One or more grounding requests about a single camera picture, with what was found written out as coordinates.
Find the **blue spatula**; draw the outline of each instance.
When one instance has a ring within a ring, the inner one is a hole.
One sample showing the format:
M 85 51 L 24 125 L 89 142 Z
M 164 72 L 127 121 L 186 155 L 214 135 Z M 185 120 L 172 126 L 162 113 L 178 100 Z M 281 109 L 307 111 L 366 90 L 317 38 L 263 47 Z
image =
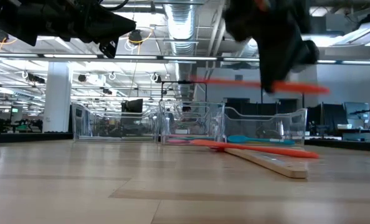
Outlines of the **blue spatula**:
M 248 138 L 246 136 L 229 136 L 228 141 L 232 143 L 246 143 L 246 142 L 267 142 L 272 144 L 282 144 L 291 146 L 294 145 L 295 142 L 292 140 L 286 139 L 257 139 L 257 138 Z

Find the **white pillar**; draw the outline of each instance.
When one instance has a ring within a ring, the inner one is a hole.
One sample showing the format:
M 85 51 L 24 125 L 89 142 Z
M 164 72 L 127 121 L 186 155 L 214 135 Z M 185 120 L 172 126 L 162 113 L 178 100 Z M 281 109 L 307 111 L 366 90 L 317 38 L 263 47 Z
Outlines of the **white pillar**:
M 72 76 L 69 63 L 49 62 L 43 132 L 68 130 Z

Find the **ventilation duct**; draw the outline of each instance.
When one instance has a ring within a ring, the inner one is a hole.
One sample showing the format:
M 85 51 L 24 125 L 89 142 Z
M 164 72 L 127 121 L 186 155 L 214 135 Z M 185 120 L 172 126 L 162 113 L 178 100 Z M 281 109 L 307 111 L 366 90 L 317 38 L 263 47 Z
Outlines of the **ventilation duct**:
M 170 39 L 191 40 L 195 31 L 196 6 L 187 4 L 166 4 L 164 9 L 167 15 L 168 32 Z M 194 55 L 195 43 L 171 42 L 171 49 L 175 56 Z M 192 71 L 191 63 L 176 63 L 177 80 L 189 80 Z M 178 85 L 178 95 L 181 99 L 189 100 L 192 94 L 189 87 Z

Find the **transparent container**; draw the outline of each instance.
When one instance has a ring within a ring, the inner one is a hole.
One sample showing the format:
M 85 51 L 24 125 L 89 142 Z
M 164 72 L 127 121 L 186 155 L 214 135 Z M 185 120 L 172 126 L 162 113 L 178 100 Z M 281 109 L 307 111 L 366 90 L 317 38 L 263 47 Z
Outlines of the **transparent container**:
M 190 140 L 223 141 L 224 104 L 162 101 L 161 144 L 190 145 Z
M 307 110 L 273 116 L 243 115 L 225 107 L 225 141 L 236 144 L 292 147 L 304 145 Z M 245 136 L 249 141 L 231 142 L 230 136 Z
M 75 141 L 157 142 L 159 106 L 149 106 L 142 113 L 95 111 L 72 103 Z

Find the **robotic arm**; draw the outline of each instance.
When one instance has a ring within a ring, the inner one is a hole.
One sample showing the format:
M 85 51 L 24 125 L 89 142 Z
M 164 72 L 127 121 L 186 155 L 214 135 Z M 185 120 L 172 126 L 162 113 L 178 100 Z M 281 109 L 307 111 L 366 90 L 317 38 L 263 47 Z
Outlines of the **robotic arm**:
M 79 38 L 99 44 L 114 58 L 118 38 L 135 30 L 135 21 L 118 16 L 100 5 L 100 0 L 0 0 L 0 29 L 35 46 L 39 35 Z
M 231 0 L 224 19 L 236 41 L 253 38 L 257 42 L 261 85 L 267 93 L 295 65 L 318 60 L 316 45 L 301 38 L 301 33 L 310 31 L 310 15 L 302 0 Z

